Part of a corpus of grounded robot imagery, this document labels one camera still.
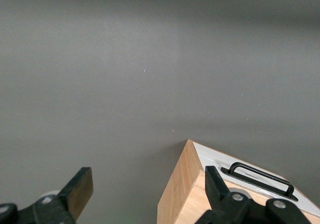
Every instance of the box handle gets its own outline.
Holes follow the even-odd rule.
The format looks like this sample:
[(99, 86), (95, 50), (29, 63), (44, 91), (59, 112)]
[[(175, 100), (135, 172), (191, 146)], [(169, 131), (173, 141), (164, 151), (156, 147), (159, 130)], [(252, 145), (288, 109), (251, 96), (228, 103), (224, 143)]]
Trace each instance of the box handle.
[[(247, 169), (247, 170), (252, 171), (252, 172), (254, 172), (256, 174), (262, 175), (262, 176), (267, 177), (269, 179), (272, 179), (274, 181), (277, 181), (277, 182), (280, 182), (282, 184), (285, 184), (285, 185), (288, 186), (288, 189), (286, 191), (283, 191), (283, 190), (280, 190), (280, 189), (278, 189), (276, 187), (273, 187), (273, 186), (270, 186), (268, 184), (265, 184), (263, 182), (254, 180), (254, 179), (249, 178), (249, 177), (244, 176), (244, 175), (241, 175), (241, 174), (235, 172), (236, 168), (238, 168), (238, 167), (243, 168), (243, 169)], [(289, 181), (281, 179), (281, 178), (279, 178), (277, 176), (274, 176), (274, 175), (271, 175), (269, 173), (266, 173), (266, 172), (264, 172), (262, 170), (258, 170), (256, 168), (253, 168), (252, 166), (243, 164), (241, 162), (235, 162), (230, 166), (230, 169), (226, 169), (224, 167), (221, 167), (221, 171), (224, 174), (227, 174), (227, 175), (232, 176), (234, 178), (240, 179), (240, 180), (248, 182), (250, 184), (259, 186), (259, 187), (261, 187), (263, 189), (267, 189), (269, 191), (275, 192), (277, 194), (280, 194), (280, 195), (286, 196), (286, 197), (288, 197), (290, 199), (293, 199), (295, 201), (298, 201), (298, 199), (293, 195), (293, 192), (294, 192), (295, 188)]]

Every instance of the wooden box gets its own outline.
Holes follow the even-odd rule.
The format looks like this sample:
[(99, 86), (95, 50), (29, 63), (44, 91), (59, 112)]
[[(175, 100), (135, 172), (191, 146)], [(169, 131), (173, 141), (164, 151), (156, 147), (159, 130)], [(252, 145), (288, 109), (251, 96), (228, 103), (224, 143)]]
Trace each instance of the wooden box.
[[(157, 224), (194, 224), (206, 210), (211, 208), (204, 190), (205, 166), (214, 165), (217, 169), (220, 169), (221, 166), (229, 168), (233, 162), (237, 161), (278, 176), (188, 140), (158, 203)], [(245, 190), (255, 202), (261, 205), (265, 205), (270, 198), (283, 198), (283, 196), (268, 192), (258, 186), (229, 177), (221, 171), (219, 173), (228, 188)], [(300, 208), (309, 221), (312, 224), (320, 224), (320, 209), (296, 188), (294, 195), (299, 201), (292, 202)]]

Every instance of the gray surface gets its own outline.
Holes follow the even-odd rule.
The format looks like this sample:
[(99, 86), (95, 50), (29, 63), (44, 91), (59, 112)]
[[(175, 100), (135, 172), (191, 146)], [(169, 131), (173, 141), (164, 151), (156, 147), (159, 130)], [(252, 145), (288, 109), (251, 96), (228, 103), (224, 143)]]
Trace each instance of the gray surface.
[(91, 166), (79, 224), (155, 223), (190, 138), (320, 205), (319, 0), (0, 5), (0, 202)]

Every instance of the screw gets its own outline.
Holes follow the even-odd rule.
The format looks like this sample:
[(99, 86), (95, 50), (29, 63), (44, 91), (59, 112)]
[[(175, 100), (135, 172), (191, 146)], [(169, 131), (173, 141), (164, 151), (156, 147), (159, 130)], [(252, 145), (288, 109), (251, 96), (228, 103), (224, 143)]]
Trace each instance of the screw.
[(41, 201), (41, 203), (42, 204), (48, 204), (50, 201), (52, 201), (51, 197), (47, 196)]
[(8, 209), (9, 209), (9, 206), (7, 205), (0, 207), (0, 214), (5, 213)]
[(242, 195), (236, 193), (236, 194), (233, 194), (233, 195), (232, 195), (232, 198), (233, 198), (234, 200), (237, 200), (237, 201), (242, 201), (244, 197), (243, 197)]
[(274, 205), (278, 208), (284, 209), (286, 207), (286, 204), (284, 204), (282, 201), (280, 200), (275, 200), (274, 201)]

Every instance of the black metal handle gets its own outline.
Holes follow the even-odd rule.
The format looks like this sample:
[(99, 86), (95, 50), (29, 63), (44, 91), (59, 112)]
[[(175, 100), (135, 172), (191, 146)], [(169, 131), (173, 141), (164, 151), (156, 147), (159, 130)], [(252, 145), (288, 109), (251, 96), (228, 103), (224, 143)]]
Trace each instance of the black metal handle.
[[(275, 188), (275, 187), (269, 186), (269, 185), (264, 184), (264, 183), (262, 183), (262, 182), (259, 182), (259, 181), (253, 180), (253, 179), (251, 179), (251, 178), (245, 177), (245, 176), (243, 176), (243, 175), (241, 175), (241, 174), (238, 174), (238, 173), (235, 172), (235, 169), (238, 168), (238, 167), (241, 167), (241, 168), (243, 168), (243, 169), (247, 169), (247, 170), (252, 171), (252, 172), (254, 172), (254, 173), (256, 173), (256, 174), (262, 175), (262, 176), (267, 177), (267, 178), (269, 178), (269, 179), (272, 179), (272, 180), (274, 180), (274, 181), (277, 181), (277, 182), (280, 182), (280, 183), (282, 183), (282, 184), (285, 184), (285, 185), (288, 186), (288, 189), (286, 190), (285, 193), (282, 193), (283, 191), (281, 191), (281, 190), (279, 190), (279, 189), (277, 189), (277, 188)], [(269, 174), (269, 173), (266, 173), (266, 172), (264, 172), (264, 171), (255, 169), (255, 168), (253, 168), (252, 166), (243, 164), (243, 163), (241, 163), (241, 162), (235, 162), (235, 163), (233, 163), (233, 164), (230, 166), (230, 169), (229, 169), (229, 170), (222, 167), (222, 168), (221, 168), (221, 171), (222, 171), (223, 173), (225, 173), (225, 174), (228, 174), (228, 175), (231, 175), (231, 176), (233, 176), (233, 177), (239, 178), (239, 179), (244, 180), (244, 181), (246, 181), (246, 182), (249, 182), (249, 183), (251, 183), (251, 184), (258, 185), (258, 186), (260, 186), (260, 187), (262, 187), (262, 188), (265, 188), (265, 189), (271, 190), (271, 191), (273, 191), (273, 192), (282, 194), (282, 195), (284, 195), (284, 196), (286, 196), (286, 197), (289, 197), (289, 198), (292, 198), (292, 199), (294, 199), (294, 200), (298, 200), (295, 196), (293, 196), (293, 192), (294, 192), (294, 189), (295, 189), (295, 188), (294, 188), (294, 186), (293, 186), (289, 181), (284, 180), (284, 179), (281, 179), (281, 178), (279, 178), (279, 177), (276, 177), (276, 176), (271, 175), (271, 174)]]

